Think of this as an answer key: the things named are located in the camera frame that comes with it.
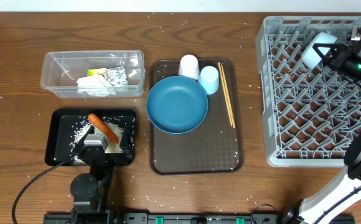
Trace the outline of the silver foil snack wrapper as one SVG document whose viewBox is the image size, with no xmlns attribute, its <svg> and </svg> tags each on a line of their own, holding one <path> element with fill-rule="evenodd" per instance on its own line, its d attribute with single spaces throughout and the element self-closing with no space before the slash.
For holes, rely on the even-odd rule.
<svg viewBox="0 0 361 224">
<path fill-rule="evenodd" d="M 124 67 L 88 69 L 87 77 L 92 77 L 103 86 L 117 88 L 128 86 L 128 76 Z"/>
</svg>

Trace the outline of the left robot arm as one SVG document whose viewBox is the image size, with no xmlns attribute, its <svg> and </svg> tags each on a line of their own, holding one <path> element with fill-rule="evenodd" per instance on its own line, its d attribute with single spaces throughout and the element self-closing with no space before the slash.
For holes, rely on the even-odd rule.
<svg viewBox="0 0 361 224">
<path fill-rule="evenodd" d="M 90 166 L 88 173 L 74 178 L 70 185 L 73 196 L 72 223 L 115 223 L 115 213 L 106 207 L 115 167 L 127 166 L 133 162 L 135 152 L 129 126 L 124 127 L 120 138 L 119 154 L 105 152 L 106 138 L 95 134 L 94 127 L 75 143 L 75 155 Z"/>
</svg>

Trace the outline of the light blue bowl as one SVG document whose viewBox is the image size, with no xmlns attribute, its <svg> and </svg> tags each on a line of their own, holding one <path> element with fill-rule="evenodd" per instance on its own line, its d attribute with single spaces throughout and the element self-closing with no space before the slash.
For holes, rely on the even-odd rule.
<svg viewBox="0 0 361 224">
<path fill-rule="evenodd" d="M 336 36 L 321 32 L 313 38 L 311 43 L 306 47 L 301 55 L 302 62 L 308 69 L 312 70 L 322 60 L 319 54 L 313 49 L 314 44 L 334 44 L 337 40 Z"/>
</svg>

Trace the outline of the pile of rice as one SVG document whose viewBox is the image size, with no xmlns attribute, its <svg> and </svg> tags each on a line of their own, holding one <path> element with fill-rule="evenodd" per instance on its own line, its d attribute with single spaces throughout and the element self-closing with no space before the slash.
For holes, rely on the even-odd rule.
<svg viewBox="0 0 361 224">
<path fill-rule="evenodd" d="M 105 121 L 106 125 L 110 127 L 110 129 L 114 132 L 114 134 L 118 137 L 118 139 L 120 139 L 124 133 L 124 128 L 121 128 L 118 124 L 115 123 L 111 123 L 108 121 Z M 76 148 L 76 144 L 81 140 L 81 138 L 87 133 L 87 131 L 90 129 L 90 127 L 92 126 L 92 124 L 89 121 L 82 121 L 81 122 L 81 127 L 80 128 L 76 128 L 76 130 L 74 130 L 74 135 L 73 140 L 70 141 L 69 146 L 71 146 L 71 150 L 70 153 L 74 154 L 75 152 L 75 148 Z M 105 153 L 106 154 L 120 154 L 122 152 L 124 152 L 124 149 L 120 148 L 120 144 L 114 143 L 113 141 L 109 140 L 107 137 L 105 138 L 107 140 L 108 146 L 105 149 Z M 72 162 L 72 165 L 74 166 L 86 166 L 87 163 L 84 162 L 83 160 L 79 159 L 78 156 L 74 156 Z"/>
</svg>

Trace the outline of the white tissue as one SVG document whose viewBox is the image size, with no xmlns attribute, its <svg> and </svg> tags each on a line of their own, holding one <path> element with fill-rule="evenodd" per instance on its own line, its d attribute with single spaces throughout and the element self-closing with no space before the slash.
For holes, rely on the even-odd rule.
<svg viewBox="0 0 361 224">
<path fill-rule="evenodd" d="M 92 97 L 115 96 L 116 92 L 102 75 L 93 75 L 77 80 L 78 93 L 86 93 Z"/>
</svg>

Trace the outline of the dark blue plate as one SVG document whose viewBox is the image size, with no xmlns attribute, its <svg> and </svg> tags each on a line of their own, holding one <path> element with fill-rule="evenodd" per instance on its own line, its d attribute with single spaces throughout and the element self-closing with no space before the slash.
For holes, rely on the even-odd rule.
<svg viewBox="0 0 361 224">
<path fill-rule="evenodd" d="M 193 79 L 182 76 L 158 81 L 146 99 L 150 122 L 169 134 L 184 134 L 197 128 L 208 110 L 205 90 Z"/>
</svg>

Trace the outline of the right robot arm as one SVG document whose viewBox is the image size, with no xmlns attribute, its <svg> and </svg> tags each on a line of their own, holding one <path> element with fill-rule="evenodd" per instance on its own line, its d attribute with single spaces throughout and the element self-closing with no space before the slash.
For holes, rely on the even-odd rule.
<svg viewBox="0 0 361 224">
<path fill-rule="evenodd" d="M 311 49 L 326 66 L 361 87 L 361 57 L 354 47 L 315 43 Z M 280 223 L 330 223 L 361 200 L 361 133 L 349 146 L 342 170 L 320 191 L 301 200 L 285 213 Z"/>
</svg>

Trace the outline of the orange carrot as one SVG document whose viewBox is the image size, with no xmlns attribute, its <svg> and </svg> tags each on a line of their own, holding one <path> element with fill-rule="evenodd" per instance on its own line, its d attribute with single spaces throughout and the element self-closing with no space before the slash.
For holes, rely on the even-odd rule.
<svg viewBox="0 0 361 224">
<path fill-rule="evenodd" d="M 96 114 L 94 114 L 94 113 L 89 114 L 88 120 L 91 122 L 91 124 L 95 128 L 97 128 L 99 131 L 101 131 L 110 141 L 112 141 L 116 144 L 120 143 L 119 139 L 115 135 L 115 133 Z"/>
</svg>

